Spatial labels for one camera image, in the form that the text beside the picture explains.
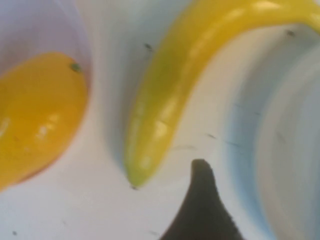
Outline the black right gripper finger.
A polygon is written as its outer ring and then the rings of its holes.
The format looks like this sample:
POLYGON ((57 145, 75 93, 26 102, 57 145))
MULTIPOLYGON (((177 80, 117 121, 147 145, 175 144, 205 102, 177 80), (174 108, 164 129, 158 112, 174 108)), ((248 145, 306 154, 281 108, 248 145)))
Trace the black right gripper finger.
POLYGON ((184 201, 162 240, 240 240, 242 235, 218 194, 214 172, 204 159, 191 163, 184 201))

